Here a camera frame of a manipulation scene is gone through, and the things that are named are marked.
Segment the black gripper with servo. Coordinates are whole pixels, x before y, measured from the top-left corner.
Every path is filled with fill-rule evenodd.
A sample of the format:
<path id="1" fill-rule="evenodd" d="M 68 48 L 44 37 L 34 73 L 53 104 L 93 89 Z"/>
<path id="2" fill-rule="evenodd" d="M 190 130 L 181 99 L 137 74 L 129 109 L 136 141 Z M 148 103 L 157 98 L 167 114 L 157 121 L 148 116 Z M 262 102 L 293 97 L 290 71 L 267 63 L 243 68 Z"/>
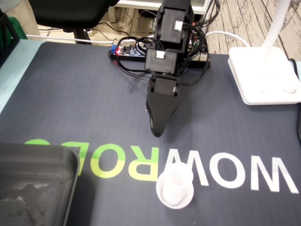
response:
<path id="1" fill-rule="evenodd" d="M 146 98 L 146 110 L 150 129 L 155 137 L 161 137 L 169 118 L 180 103 L 179 80 L 172 76 L 152 76 Z"/>

